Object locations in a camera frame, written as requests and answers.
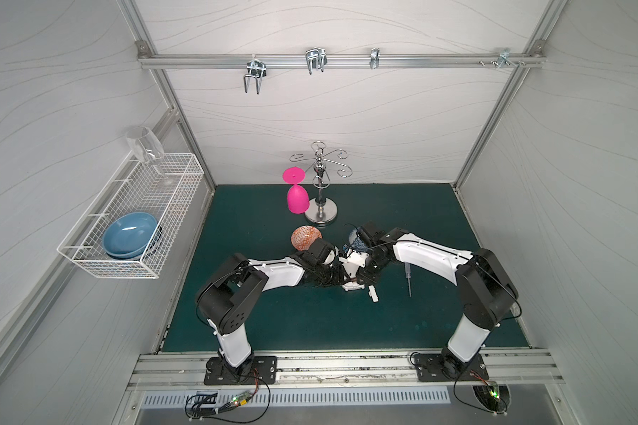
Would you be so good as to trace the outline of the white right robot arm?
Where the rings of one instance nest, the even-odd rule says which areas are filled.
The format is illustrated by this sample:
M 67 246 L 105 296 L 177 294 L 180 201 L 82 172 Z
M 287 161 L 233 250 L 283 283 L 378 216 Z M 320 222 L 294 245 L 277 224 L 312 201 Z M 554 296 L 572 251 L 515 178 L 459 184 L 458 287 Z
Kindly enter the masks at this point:
M 350 243 L 363 246 L 368 254 L 365 266 L 357 273 L 359 283 L 374 282 L 385 266 L 397 260 L 455 285 L 463 315 L 443 350 L 443 358 L 459 368 L 480 353 L 490 333 L 519 300 L 519 292 L 489 249 L 457 250 L 401 228 L 384 232 L 365 226 L 353 232 Z

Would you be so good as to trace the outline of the white alarm clock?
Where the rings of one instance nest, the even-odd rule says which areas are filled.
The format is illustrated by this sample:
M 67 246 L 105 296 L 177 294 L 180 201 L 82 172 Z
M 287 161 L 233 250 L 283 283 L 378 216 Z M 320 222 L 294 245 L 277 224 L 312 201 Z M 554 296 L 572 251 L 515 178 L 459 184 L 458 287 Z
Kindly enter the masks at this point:
M 348 282 L 341 285 L 341 288 L 345 291 L 363 290 L 365 286 L 361 283 Z

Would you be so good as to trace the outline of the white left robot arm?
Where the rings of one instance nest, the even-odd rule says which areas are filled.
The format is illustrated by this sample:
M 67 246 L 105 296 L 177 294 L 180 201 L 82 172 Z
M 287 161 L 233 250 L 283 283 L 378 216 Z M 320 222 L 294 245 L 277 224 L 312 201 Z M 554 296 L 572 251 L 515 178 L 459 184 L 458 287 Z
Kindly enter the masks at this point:
M 298 285 L 340 286 L 346 272 L 338 260 L 316 259 L 299 251 L 281 260 L 250 260 L 241 253 L 227 258 L 196 296 L 196 313 L 217 337 L 218 354 L 237 375 L 249 373 L 253 349 L 245 323 L 263 292 Z

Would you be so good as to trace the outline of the white battery cover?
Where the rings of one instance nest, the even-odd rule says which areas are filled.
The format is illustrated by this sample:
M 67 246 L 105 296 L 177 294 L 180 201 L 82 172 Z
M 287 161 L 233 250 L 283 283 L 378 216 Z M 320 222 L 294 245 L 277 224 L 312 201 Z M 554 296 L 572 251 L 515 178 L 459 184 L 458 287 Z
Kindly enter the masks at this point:
M 370 285 L 368 287 L 368 292 L 373 303 L 379 302 L 379 296 L 377 295 L 377 291 L 374 286 Z

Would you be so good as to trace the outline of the small screwdriver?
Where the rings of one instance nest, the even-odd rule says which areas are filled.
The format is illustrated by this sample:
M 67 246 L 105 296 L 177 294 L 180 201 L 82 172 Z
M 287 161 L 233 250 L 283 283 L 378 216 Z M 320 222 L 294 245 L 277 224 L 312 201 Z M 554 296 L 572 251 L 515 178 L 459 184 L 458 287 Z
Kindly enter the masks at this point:
M 405 267 L 405 276 L 407 279 L 407 285 L 408 285 L 408 294 L 409 297 L 412 297 L 412 284 L 411 284 L 411 265 L 409 263 L 404 263 L 404 267 Z

